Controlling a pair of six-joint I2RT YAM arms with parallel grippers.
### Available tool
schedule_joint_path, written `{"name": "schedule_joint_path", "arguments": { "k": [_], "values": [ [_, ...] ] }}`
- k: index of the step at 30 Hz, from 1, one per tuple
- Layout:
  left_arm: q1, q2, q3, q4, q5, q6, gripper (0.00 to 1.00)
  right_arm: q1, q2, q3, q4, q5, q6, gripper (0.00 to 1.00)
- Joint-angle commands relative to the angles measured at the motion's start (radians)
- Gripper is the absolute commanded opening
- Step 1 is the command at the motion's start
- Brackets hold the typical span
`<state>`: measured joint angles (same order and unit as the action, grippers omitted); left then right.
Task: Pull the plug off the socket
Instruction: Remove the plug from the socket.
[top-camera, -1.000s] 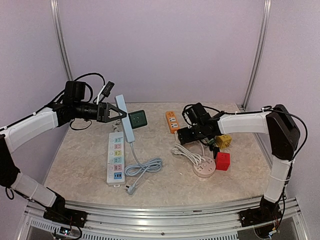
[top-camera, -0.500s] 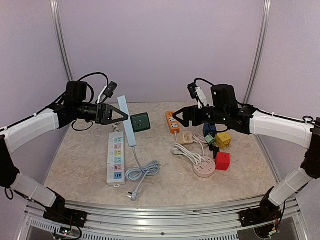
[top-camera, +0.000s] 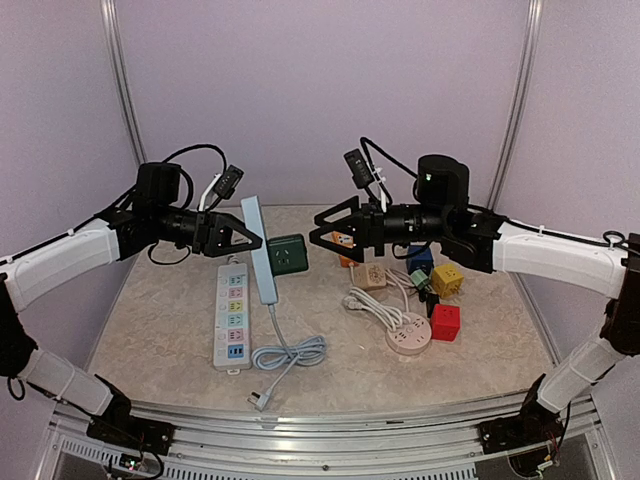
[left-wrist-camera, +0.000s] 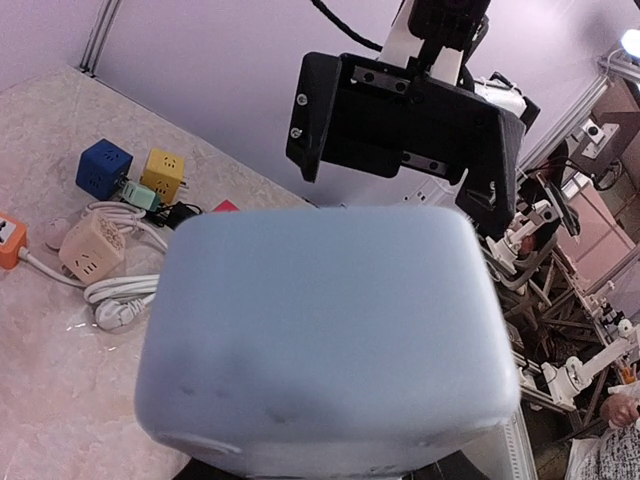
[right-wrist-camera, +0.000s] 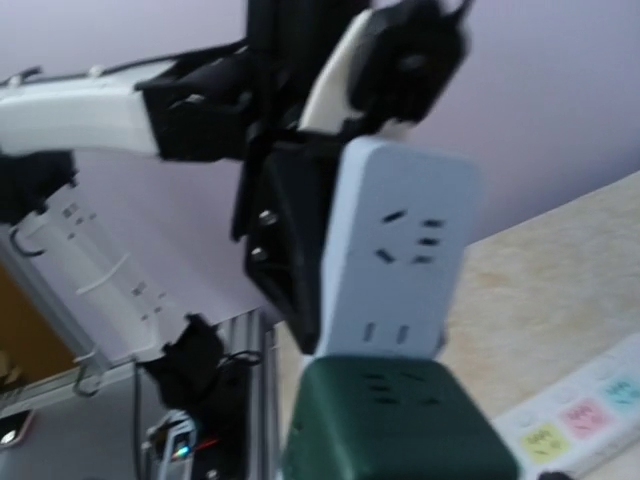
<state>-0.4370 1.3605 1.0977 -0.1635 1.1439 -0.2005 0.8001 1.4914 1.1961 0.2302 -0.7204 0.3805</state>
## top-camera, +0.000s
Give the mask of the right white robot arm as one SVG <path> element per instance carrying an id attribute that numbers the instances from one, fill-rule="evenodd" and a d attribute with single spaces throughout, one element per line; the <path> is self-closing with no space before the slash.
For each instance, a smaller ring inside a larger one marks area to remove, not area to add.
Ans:
<path id="1" fill-rule="evenodd" d="M 385 206 L 352 197 L 314 218 L 309 240 L 356 262 L 388 245 L 437 243 L 444 256 L 472 270 L 533 275 L 608 298 L 599 333 L 534 383 L 511 433 L 535 442 L 560 412 L 618 362 L 639 353 L 639 237 L 607 231 L 602 239 L 573 236 L 511 220 L 470 205 L 469 169 L 444 155 L 417 162 L 415 203 Z"/>

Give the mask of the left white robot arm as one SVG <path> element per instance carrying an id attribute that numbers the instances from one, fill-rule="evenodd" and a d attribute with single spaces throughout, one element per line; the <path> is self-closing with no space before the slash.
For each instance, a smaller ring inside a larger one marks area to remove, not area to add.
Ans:
<path id="1" fill-rule="evenodd" d="M 192 210 L 178 206 L 179 188 L 194 197 L 194 182 L 172 157 L 142 164 L 135 184 L 75 228 L 1 260 L 1 375 L 30 385 L 88 415 L 121 445 L 140 434 L 131 402 L 115 386 L 41 349 L 19 320 L 20 312 L 59 286 L 98 267 L 169 242 L 187 254 L 217 258 L 255 251 L 262 238 L 237 217 L 216 212 L 243 177 L 224 163 L 210 186 L 214 199 Z"/>

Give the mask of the dark green cube socket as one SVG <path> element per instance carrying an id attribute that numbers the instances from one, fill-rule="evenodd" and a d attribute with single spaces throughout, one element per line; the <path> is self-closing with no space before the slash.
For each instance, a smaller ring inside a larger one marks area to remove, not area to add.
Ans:
<path id="1" fill-rule="evenodd" d="M 309 269 L 306 244 L 300 233 L 270 238 L 267 251 L 274 277 Z"/>

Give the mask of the yellow cube socket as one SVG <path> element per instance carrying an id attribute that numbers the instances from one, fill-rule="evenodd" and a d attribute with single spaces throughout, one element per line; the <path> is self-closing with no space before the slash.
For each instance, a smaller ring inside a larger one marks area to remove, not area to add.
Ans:
<path id="1" fill-rule="evenodd" d="M 453 264 L 436 266 L 431 275 L 431 287 L 443 299 L 457 294 L 463 281 L 464 276 Z"/>

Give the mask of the black plug adapter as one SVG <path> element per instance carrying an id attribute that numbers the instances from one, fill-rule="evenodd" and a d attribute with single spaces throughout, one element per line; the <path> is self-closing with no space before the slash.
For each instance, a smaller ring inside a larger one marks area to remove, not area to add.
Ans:
<path id="1" fill-rule="evenodd" d="M 431 290 L 420 290 L 419 300 L 425 304 L 427 317 L 430 318 L 434 312 L 435 306 L 440 303 L 440 297 Z"/>

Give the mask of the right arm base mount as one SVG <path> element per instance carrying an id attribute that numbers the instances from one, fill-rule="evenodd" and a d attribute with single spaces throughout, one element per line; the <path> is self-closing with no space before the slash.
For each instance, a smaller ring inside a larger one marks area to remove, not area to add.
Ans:
<path id="1" fill-rule="evenodd" d="M 484 454 L 493 454 L 559 438 L 564 427 L 557 419 L 542 421 L 533 417 L 499 417 L 481 422 L 478 433 Z"/>

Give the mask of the white power strip blue USB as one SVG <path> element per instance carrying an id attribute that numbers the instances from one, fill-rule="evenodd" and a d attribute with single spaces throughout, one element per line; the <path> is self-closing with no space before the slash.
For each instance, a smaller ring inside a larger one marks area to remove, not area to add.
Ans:
<path id="1" fill-rule="evenodd" d="M 251 368 L 249 270 L 246 263 L 217 270 L 213 367 L 229 375 Z"/>

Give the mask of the red cube socket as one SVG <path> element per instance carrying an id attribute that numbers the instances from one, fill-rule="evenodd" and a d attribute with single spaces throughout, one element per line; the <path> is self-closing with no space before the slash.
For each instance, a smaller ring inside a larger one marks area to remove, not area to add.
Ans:
<path id="1" fill-rule="evenodd" d="M 453 342 L 461 327 L 460 308 L 437 304 L 430 317 L 432 339 Z"/>

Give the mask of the light green cube socket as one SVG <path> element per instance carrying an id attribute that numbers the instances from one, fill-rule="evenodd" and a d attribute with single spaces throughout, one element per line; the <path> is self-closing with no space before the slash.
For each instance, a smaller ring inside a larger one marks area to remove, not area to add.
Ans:
<path id="1" fill-rule="evenodd" d="M 425 290 L 429 287 L 430 275 L 421 268 L 412 271 L 410 273 L 410 279 L 418 291 Z"/>

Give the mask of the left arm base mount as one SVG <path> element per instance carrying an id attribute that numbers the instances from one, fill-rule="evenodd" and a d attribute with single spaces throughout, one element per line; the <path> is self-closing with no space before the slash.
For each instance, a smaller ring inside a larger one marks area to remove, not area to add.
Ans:
<path id="1" fill-rule="evenodd" d="M 130 450 L 165 456 L 169 452 L 176 427 L 168 422 L 128 417 L 120 424 L 92 419 L 87 427 L 89 438 Z"/>

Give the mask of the white round socket base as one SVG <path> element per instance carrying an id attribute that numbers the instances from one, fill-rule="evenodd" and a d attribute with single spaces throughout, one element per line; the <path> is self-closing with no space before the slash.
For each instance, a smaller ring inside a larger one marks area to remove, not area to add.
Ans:
<path id="1" fill-rule="evenodd" d="M 408 313 L 409 322 L 387 331 L 386 343 L 390 349 L 400 355 L 416 356 L 424 352 L 432 338 L 432 329 L 427 318 L 416 313 Z"/>

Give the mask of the beige cube socket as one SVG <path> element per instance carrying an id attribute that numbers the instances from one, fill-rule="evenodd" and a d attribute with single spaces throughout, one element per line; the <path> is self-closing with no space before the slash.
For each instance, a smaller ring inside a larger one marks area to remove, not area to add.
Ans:
<path id="1" fill-rule="evenodd" d="M 386 269 L 379 263 L 363 263 L 351 270 L 352 284 L 362 290 L 384 288 L 387 285 Z"/>

